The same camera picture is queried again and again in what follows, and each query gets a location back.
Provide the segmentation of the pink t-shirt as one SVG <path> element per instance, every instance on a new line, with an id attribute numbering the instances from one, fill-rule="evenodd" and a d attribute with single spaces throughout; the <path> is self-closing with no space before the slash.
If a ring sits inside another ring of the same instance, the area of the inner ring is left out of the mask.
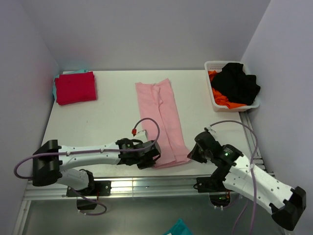
<path id="1" fill-rule="evenodd" d="M 156 84 L 136 83 L 137 101 L 141 118 L 152 118 L 160 128 L 157 143 L 161 156 L 154 168 L 167 168 L 186 164 L 187 149 L 180 125 L 174 93 L 169 79 Z"/>

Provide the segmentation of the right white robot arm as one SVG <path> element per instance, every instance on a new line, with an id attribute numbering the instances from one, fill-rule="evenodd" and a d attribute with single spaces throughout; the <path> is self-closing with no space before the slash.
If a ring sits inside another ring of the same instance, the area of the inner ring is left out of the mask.
<path id="1" fill-rule="evenodd" d="M 234 191 L 255 202 L 271 214 L 282 228 L 293 231 L 306 208 L 306 192 L 288 186 L 269 175 L 236 147 L 218 141 L 204 131 L 195 137 L 188 158 L 217 168 L 207 177 L 198 177 L 194 188 L 199 193 Z"/>

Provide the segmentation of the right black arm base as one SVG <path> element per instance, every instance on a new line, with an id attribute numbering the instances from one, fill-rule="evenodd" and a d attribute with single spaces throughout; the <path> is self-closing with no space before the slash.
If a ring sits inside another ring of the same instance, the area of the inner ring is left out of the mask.
<path id="1" fill-rule="evenodd" d="M 215 208 L 229 207 L 233 204 L 230 190 L 226 189 L 222 180 L 216 177 L 197 177 L 193 185 L 198 193 L 208 193 L 209 201 Z"/>

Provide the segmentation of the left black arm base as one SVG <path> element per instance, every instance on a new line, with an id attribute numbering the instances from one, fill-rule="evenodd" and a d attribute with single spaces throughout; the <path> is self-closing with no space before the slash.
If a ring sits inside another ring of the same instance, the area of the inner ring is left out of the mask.
<path id="1" fill-rule="evenodd" d="M 73 190 L 71 190 L 69 187 L 67 188 L 66 197 L 78 197 L 76 200 L 76 206 L 79 210 L 84 211 L 90 211 L 94 210 L 96 208 L 96 201 L 99 200 L 100 196 L 110 196 L 111 193 L 111 181 L 108 180 L 101 180 L 101 181 L 95 181 L 94 188 L 92 189 L 84 189 L 78 191 L 78 193 L 84 197 L 95 197 L 93 199 L 94 202 L 89 202 L 85 200 L 84 198 L 77 195 Z"/>

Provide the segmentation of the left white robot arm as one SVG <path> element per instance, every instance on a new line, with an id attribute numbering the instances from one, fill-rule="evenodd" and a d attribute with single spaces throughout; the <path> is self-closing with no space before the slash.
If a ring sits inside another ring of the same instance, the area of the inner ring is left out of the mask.
<path id="1" fill-rule="evenodd" d="M 95 182 L 93 174 L 85 170 L 85 166 L 105 164 L 151 168 L 160 158 L 161 149 L 156 140 L 143 142 L 123 138 L 89 147 L 69 147 L 59 145 L 57 140 L 49 140 L 33 156 L 33 186 L 44 187 L 58 183 L 83 195 L 91 195 L 95 191 Z"/>

